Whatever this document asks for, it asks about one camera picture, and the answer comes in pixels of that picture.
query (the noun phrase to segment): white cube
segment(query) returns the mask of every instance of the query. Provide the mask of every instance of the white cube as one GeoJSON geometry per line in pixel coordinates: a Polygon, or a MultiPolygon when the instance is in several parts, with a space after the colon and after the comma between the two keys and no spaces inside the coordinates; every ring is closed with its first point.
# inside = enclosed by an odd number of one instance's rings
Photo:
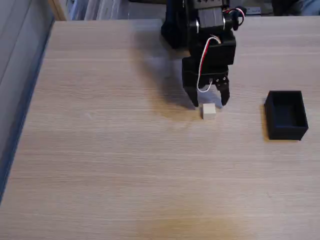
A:
{"type": "Polygon", "coordinates": [[[214,119],[216,116],[216,105],[214,103],[204,103],[202,106],[202,118],[204,120],[214,119]]]}

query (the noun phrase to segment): black box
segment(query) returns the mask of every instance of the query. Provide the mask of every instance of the black box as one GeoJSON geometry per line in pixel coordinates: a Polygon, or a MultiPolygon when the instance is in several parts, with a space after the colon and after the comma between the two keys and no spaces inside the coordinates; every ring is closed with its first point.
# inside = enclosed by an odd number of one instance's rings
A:
{"type": "Polygon", "coordinates": [[[301,140],[309,128],[301,91],[270,91],[264,108],[271,140],[301,140]]]}

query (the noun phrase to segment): wooden table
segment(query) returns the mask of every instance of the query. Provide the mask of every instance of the wooden table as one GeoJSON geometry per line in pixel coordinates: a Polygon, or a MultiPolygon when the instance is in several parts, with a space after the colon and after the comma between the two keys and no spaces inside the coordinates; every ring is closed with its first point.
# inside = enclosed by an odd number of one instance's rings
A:
{"type": "Polygon", "coordinates": [[[318,240],[319,25],[248,17],[231,99],[204,121],[188,108],[184,53],[165,47],[160,20],[56,22],[0,239],[318,240]],[[269,90],[302,90],[302,141],[267,139],[269,90]]]}

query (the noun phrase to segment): robotic arm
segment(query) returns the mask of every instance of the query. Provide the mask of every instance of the robotic arm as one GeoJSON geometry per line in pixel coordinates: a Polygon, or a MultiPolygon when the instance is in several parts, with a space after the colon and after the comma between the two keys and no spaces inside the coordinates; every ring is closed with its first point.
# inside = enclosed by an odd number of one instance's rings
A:
{"type": "Polygon", "coordinates": [[[195,107],[198,91],[207,92],[212,85],[220,91],[222,105],[230,98],[228,65],[236,51],[232,29],[238,30],[247,10],[229,6],[229,0],[167,0],[161,34],[173,49],[190,52],[182,59],[182,84],[195,107]]]}

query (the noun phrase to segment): wood grain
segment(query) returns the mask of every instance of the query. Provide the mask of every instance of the wood grain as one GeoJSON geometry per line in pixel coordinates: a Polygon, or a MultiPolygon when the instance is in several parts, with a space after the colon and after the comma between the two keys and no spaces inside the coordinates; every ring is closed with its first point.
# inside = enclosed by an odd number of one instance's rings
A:
{"type": "Polygon", "coordinates": [[[247,18],[231,99],[209,121],[190,109],[186,53],[169,50],[161,24],[55,23],[1,240],[319,239],[320,18],[247,18]],[[267,140],[269,90],[302,90],[302,141],[267,140]]]}

